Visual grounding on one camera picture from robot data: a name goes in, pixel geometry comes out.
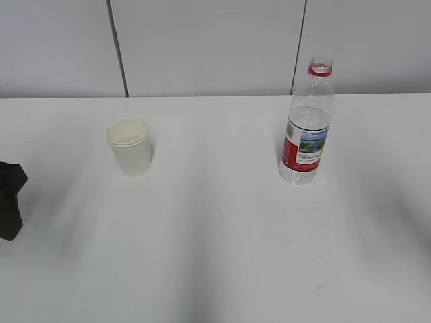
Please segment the white table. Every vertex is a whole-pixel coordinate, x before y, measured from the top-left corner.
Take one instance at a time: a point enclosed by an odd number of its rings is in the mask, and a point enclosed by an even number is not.
[[[29,176],[2,322],[429,322],[431,94],[343,95],[320,170],[278,174],[290,97],[0,100]],[[126,178],[104,130],[151,124]]]

